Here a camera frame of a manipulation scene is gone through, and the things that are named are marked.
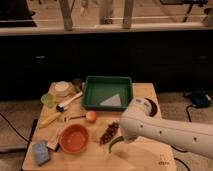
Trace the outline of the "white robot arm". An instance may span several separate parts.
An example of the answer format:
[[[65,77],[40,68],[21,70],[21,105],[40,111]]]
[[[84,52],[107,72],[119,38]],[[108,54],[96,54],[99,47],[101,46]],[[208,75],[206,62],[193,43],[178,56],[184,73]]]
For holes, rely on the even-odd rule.
[[[123,138],[142,136],[213,159],[213,125],[155,118],[156,108],[151,99],[133,98],[120,118]]]

